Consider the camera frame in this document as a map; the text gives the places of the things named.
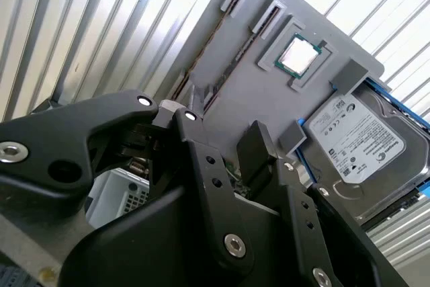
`hard drive label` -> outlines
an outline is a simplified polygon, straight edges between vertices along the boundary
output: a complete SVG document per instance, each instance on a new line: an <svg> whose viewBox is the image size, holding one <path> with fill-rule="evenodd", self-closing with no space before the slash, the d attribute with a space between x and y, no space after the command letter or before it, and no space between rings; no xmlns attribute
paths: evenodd
<svg viewBox="0 0 430 287"><path fill-rule="evenodd" d="M332 97L309 129L345 183L363 182L405 147L403 139L353 95Z"/></svg>

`corrugated metal wall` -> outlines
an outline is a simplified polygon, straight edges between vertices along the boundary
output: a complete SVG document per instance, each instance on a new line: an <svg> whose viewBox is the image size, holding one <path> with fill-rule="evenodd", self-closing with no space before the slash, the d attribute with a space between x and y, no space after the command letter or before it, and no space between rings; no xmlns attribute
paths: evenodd
<svg viewBox="0 0 430 287"><path fill-rule="evenodd" d="M0 117L47 97L154 95L209 0L0 0Z"/></svg>
<svg viewBox="0 0 430 287"><path fill-rule="evenodd" d="M369 232L369 237L398 270L430 254L430 200L425 196Z"/></svg>

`silver screw head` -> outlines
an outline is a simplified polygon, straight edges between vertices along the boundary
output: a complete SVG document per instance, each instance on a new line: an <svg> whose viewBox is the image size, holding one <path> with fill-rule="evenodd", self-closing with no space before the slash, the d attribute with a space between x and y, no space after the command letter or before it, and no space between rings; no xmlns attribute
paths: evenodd
<svg viewBox="0 0 430 287"><path fill-rule="evenodd" d="M191 112L186 112L185 113L185 117L187 117L188 119L190 119L190 120L195 120L195 119L197 119L197 117L196 116L194 116Z"/></svg>
<svg viewBox="0 0 430 287"><path fill-rule="evenodd" d="M294 170L293 165L291 165L290 163L285 162L284 166L287 167L289 171L293 171Z"/></svg>
<svg viewBox="0 0 430 287"><path fill-rule="evenodd" d="M327 276L327 274L320 268L314 268L312 270L312 274L314 275L314 278L316 282L318 283L318 286L320 287L331 287L331 281L330 278Z"/></svg>
<svg viewBox="0 0 430 287"><path fill-rule="evenodd" d="M139 101L140 104L143 104L144 106L147 106L147 107L149 107L152 104L151 101L149 101L145 97L139 97L138 101Z"/></svg>
<svg viewBox="0 0 430 287"><path fill-rule="evenodd" d="M23 144L14 141L0 142L0 162L18 163L28 156L28 149Z"/></svg>
<svg viewBox="0 0 430 287"><path fill-rule="evenodd" d="M245 247L242 239L231 233L225 236L224 246L228 253L236 258L243 258L247 252L247 248Z"/></svg>
<svg viewBox="0 0 430 287"><path fill-rule="evenodd" d="M325 188L319 188L318 190L321 192L321 194L323 196L329 196L330 195L329 191L327 191Z"/></svg>

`gray plastic panel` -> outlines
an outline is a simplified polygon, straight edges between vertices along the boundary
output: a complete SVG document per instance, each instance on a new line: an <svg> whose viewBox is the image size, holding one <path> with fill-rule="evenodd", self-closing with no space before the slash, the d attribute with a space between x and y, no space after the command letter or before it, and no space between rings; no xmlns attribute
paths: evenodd
<svg viewBox="0 0 430 287"><path fill-rule="evenodd" d="M278 23L265 39L257 38L237 68L232 72L219 98L204 116L210 142L228 159L237 160L236 144L244 130L254 121L267 125L277 140L295 120L309 117L333 92L329 83L353 59L369 74L379 79L384 67L375 58L336 28L304 0L279 0L286 6ZM168 77L156 95L164 99L171 90L181 69L188 69L202 46L213 32L223 12L225 0L211 0L193 32L179 53ZM267 0L245 0L234 17L228 16L201 56L191 74L198 87L214 84L249 39L255 22L267 9ZM299 93L289 86L292 76L278 68L269 71L257 65L267 49L288 23L288 17L304 24L301 35L313 44L330 44L333 59L322 66Z"/></svg>

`hex bolt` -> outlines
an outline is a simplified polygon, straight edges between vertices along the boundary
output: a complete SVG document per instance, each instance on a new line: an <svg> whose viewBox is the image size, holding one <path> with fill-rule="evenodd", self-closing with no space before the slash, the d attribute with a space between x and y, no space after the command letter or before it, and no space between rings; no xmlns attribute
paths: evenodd
<svg viewBox="0 0 430 287"><path fill-rule="evenodd" d="M318 191L320 191L323 196L329 196L330 195L329 191L327 191L325 188L319 188Z"/></svg>
<svg viewBox="0 0 430 287"><path fill-rule="evenodd" d="M318 286L320 287L331 287L331 281L330 278L327 276L327 274L324 272L324 270L320 268L314 268L312 270L312 274L314 275L314 278L316 282L318 283Z"/></svg>
<svg viewBox="0 0 430 287"><path fill-rule="evenodd" d="M294 167L290 163L285 162L284 166L287 167L289 171L293 171L294 170Z"/></svg>
<svg viewBox="0 0 430 287"><path fill-rule="evenodd" d="M18 163L28 156L28 149L23 144L14 141L0 142L0 162Z"/></svg>
<svg viewBox="0 0 430 287"><path fill-rule="evenodd" d="M232 233L225 236L224 246L228 253L235 258L243 258L247 252L247 248L242 239Z"/></svg>

